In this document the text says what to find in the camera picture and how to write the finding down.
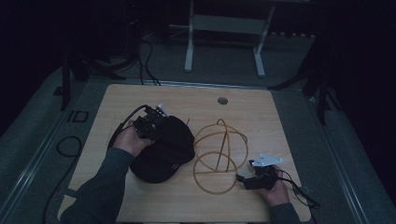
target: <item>cable on floor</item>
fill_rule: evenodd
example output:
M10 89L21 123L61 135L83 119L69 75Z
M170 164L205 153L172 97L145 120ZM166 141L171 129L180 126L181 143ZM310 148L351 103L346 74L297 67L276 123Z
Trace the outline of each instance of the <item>cable on floor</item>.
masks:
M67 153L61 151L61 143L63 143L64 141L66 141L68 139L77 140L77 142L78 142L78 152L76 154L67 154ZM56 145L56 150L58 151L58 153L60 155L66 157L66 158L74 158L74 160L69 165L67 171L64 173L64 175L62 176L61 180L58 182L58 184L56 185L55 189L52 191L52 193L50 194L49 198L47 199L47 202L46 202L46 205L44 207L43 214L42 214L42 223L43 224L46 224L46 222L47 222L47 210L49 208L50 201L52 200L53 195L59 189L61 184L64 182L64 180L66 179L67 175L70 173L70 171L72 170L72 168L76 164L79 156L81 155L82 143L81 143L81 140L78 137L76 137L74 135L70 135L70 136L67 136L67 137L63 138L61 141L58 142L58 144Z
M148 74L148 76L151 78L151 80L153 81L154 85L161 86L160 81L154 75L152 75L151 72L149 71L149 58L151 57L153 47L147 40L142 40L142 42L149 45L150 51L149 51L148 57L146 59L146 62L144 64L142 63L141 56L140 55L137 56L137 60L139 61L139 64L140 64L140 66L139 66L140 67L140 73L139 73L140 83L142 85L144 85L143 72L146 72Z

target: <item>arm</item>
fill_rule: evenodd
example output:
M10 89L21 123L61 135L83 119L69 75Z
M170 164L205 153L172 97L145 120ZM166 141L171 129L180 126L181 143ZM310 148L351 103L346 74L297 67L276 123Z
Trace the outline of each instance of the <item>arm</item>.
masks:
M282 172L277 172L278 177L283 177ZM270 205L270 219L272 224L300 224L300 219L290 203L288 189L282 180L277 180L271 190L259 189L259 194Z
M76 201L61 215L62 223L115 223L125 191L125 176L134 157L152 142L139 139L132 122L109 148L98 173L76 192Z

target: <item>finger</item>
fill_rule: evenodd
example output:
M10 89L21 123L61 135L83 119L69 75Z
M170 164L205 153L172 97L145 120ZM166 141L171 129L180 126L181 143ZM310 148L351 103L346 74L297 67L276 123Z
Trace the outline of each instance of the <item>finger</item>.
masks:
M134 125L128 125L122 129L122 133L135 133L136 132L136 128L134 127Z
M280 168L277 165L273 165L273 166L276 170L277 177L283 177L283 172L280 170Z

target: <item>gray sleeve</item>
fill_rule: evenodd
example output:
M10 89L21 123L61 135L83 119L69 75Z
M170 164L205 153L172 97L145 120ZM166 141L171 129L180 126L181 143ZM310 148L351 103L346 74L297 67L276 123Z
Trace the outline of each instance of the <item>gray sleeve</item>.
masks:
M76 192L76 201L61 215L62 223L115 223L125 191L125 176L134 156L111 147L98 173Z
M300 224L300 219L291 203L282 203L270 208L271 224Z

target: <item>black cord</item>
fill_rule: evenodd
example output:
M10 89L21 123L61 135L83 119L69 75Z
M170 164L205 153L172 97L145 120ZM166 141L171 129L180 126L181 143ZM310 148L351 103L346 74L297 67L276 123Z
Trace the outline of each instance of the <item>black cord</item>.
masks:
M148 74L148 76L151 78L151 80L153 81L154 85L161 86L160 81L154 75L152 75L151 72L149 71L149 58L151 57L153 47L147 40L142 39L142 42L149 45L150 51L149 51L149 54L148 54L145 64L143 64L142 58L140 57L140 55L137 58L139 61L139 64L140 64L140 83L142 85L144 85L143 71L145 71Z
M314 209L319 209L319 208L320 208L320 203L316 202L316 201L313 200L311 197L309 197L308 195L306 195L306 194L297 186L297 184L294 183L294 181L291 179L291 176L290 176L286 171L283 171L283 170L277 170L277 171L283 172L283 173L285 173L286 175L289 176L289 179L286 179L286 178L283 178L283 177L279 177L278 179L281 179L281 180L284 180L284 181L286 181L286 182L291 183L292 188L294 189L294 194L296 195L297 199L298 199L301 203L305 204L305 205L308 206L309 208L314 208ZM307 199L310 203L312 203L312 204L304 203L304 202L297 196L297 193L295 192L295 190L297 190L304 198L306 198L306 199Z
M61 151L60 149L60 145L62 142L64 142L67 139L76 139L78 141L78 153L77 154L67 154ZM50 194L49 198L47 199L46 205L44 207L44 211L42 214L42 223L45 224L46 223L46 216L47 216L47 210L49 208L50 205L50 201L52 200L53 195L55 194L55 192L59 189L59 187L61 186L61 184L64 182L64 179L67 177L67 175L70 173L70 171L72 170L72 168L74 167L74 165L76 164L76 161L78 160L79 156L81 155L81 151L82 151L82 143L81 140L74 136L74 135L70 135L67 136L65 138L63 138L61 141L58 142L58 144L56 145L56 150L58 151L59 154L61 154L64 157L67 158L74 158L73 162L69 165L66 173L64 173L64 176L62 176L61 180L58 182L58 184L56 185L55 189L52 191L52 193Z
M123 122L119 125L119 127L116 129L116 131L113 133L113 135L112 135L111 138L110 138L110 141L108 142L107 148L113 147L114 141L116 141L116 137L119 135L119 133L121 133L123 130L126 129L126 128L123 129L123 127L125 126L126 122L128 122L128 121L132 118L132 116L133 116L135 113L137 113L137 111L141 110L142 108L148 108L148 107L149 107L148 105L141 105L141 106L139 106L137 109L135 109L134 112L132 112L132 113L128 116L128 118L126 118L125 121L123 121Z

